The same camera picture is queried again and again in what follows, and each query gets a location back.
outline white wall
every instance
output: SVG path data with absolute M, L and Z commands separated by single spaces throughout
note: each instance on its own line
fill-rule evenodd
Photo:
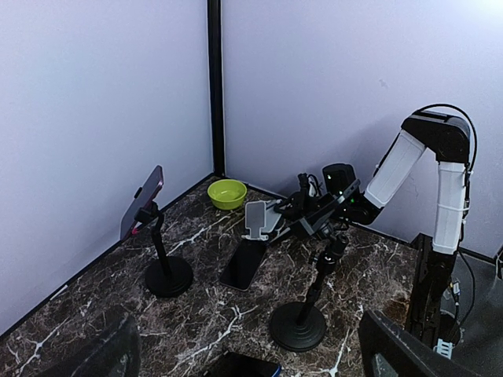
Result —
M 324 165 L 345 162 L 366 185 L 402 121 L 449 102 L 479 134 L 463 246 L 496 252 L 503 3 L 247 0 L 222 11 L 229 176 L 289 194 L 298 173 L 320 177 Z M 429 152 L 373 228 L 404 240 L 432 235 L 437 180 Z
M 212 171 L 206 2 L 0 2 L 0 334 Z

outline phone stand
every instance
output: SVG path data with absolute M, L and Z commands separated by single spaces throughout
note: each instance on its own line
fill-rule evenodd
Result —
M 268 234 L 272 233 L 277 223 L 281 220 L 282 214 L 274 211 L 274 206 L 280 203 L 280 200 L 270 200 L 265 202 L 257 200 L 246 203 L 244 209 L 244 227 L 250 231 L 250 234 L 242 236 L 250 241 L 267 241 Z
M 336 263 L 342 258 L 348 244 L 345 235 L 330 235 L 330 244 L 316 261 L 318 274 L 309 287 L 305 302 L 290 302 L 273 311 L 269 322 L 271 338 L 285 350 L 306 352 L 321 343 L 325 337 L 327 325 L 321 311 L 314 306 L 320 298 L 325 278 L 334 272 Z
M 159 259 L 147 268 L 145 282 L 149 291 L 157 297 L 178 297 L 187 291 L 193 282 L 192 268 L 185 259 L 166 255 L 160 234 L 164 214 L 159 211 L 155 202 L 152 202 L 148 209 L 140 209 L 134 219 L 147 224 L 154 218 L 157 218 L 157 222 L 152 229 L 152 241 Z

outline black corner pole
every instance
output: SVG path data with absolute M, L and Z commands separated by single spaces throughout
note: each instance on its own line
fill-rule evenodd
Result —
M 207 44 L 210 73 L 211 137 L 213 170 L 218 177 L 226 175 L 226 149 L 223 121 L 222 88 L 222 2 L 207 0 Z

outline black edge trim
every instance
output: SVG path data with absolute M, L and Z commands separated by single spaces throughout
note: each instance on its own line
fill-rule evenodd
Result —
M 222 84 L 222 3 L 220 0 L 207 0 L 207 47 L 213 170 L 217 177 L 223 177 L 226 174 L 226 150 Z
M 490 263 L 491 265 L 496 265 L 496 259 L 488 257 L 487 255 L 477 253 L 476 251 L 472 251 L 469 249 L 465 249 L 464 247 L 459 247 L 459 249 L 463 254 L 469 255 L 472 258 L 480 259 L 481 261 Z
M 271 191 L 267 191 L 267 190 L 264 190 L 262 188 L 258 188 L 258 187 L 255 187 L 255 186 L 252 186 L 248 183 L 245 183 L 244 184 L 248 189 L 250 190 L 253 190 L 253 191 L 256 191 L 256 192 L 260 192 L 261 194 L 264 194 L 264 195 L 268 195 L 268 196 L 271 196 L 273 197 L 274 199 L 286 199 L 285 196 L 282 196 L 282 195 L 279 195 L 275 192 L 271 192 Z
M 390 240 L 390 241 L 399 243 L 401 245 L 404 245 L 404 246 L 411 247 L 411 248 L 415 249 L 415 247 L 410 242 L 407 242 L 407 241 L 404 241 L 404 240 L 400 240 L 399 238 L 396 238 L 396 237 L 393 237 L 393 236 L 389 236 L 388 234 L 381 233 L 381 232 L 379 232 L 377 230 L 374 230 L 374 229 L 371 229 L 371 228 L 367 228 L 366 226 L 361 225 L 361 224 L 356 224 L 356 223 L 353 223 L 353 222 L 350 223 L 350 224 L 351 224 L 351 226 L 354 226 L 355 228 L 359 228 L 359 229 L 365 230 L 366 232 L 375 234 L 376 236 L 383 237 L 386 240 Z
M 193 190 L 197 189 L 200 185 L 202 185 L 207 179 L 213 177 L 214 174 L 210 173 L 200 181 L 198 181 L 194 186 L 191 188 L 187 189 L 184 191 L 182 194 L 177 196 L 175 199 L 170 201 L 166 206 L 161 208 L 161 212 L 165 212 L 169 208 L 173 207 L 177 202 L 179 202 L 181 199 L 183 199 L 186 195 L 190 194 Z M 138 230 L 143 229 L 146 227 L 148 224 L 142 224 L 138 227 Z M 94 267 L 97 263 L 101 262 L 107 255 L 111 254 L 117 247 L 119 247 L 122 244 L 122 241 L 118 241 L 114 243 L 111 247 L 109 247 L 107 250 L 105 250 L 100 256 L 98 256 L 96 259 L 94 259 L 89 265 L 78 271 L 73 277 L 71 277 L 68 281 L 63 283 L 61 286 L 59 286 L 58 289 L 56 289 L 53 293 L 51 293 L 48 297 L 46 297 L 44 300 L 42 300 L 35 308 L 30 310 L 26 315 L 22 316 L 20 320 L 18 320 L 15 324 L 13 324 L 6 332 L 0 335 L 0 342 L 2 342 L 5 338 L 7 338 L 9 335 L 11 335 L 19 326 L 21 326 L 24 322 L 26 322 L 35 312 L 39 311 L 49 300 L 57 293 L 59 292 L 65 285 L 70 286 L 74 281 L 79 279 L 84 273 L 86 273 L 89 269 Z

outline round stand base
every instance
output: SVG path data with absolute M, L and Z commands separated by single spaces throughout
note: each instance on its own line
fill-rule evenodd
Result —
M 290 302 L 273 311 L 269 322 L 270 336 L 285 350 L 306 352 L 318 346 L 325 337 L 325 318 L 316 307 L 303 325 L 296 323 L 303 305 L 303 302 Z
M 167 257 L 173 275 L 170 279 L 164 276 L 159 259 L 152 262 L 145 273 L 147 288 L 157 297 L 178 297 L 187 291 L 194 278 L 192 268 L 185 259 Z

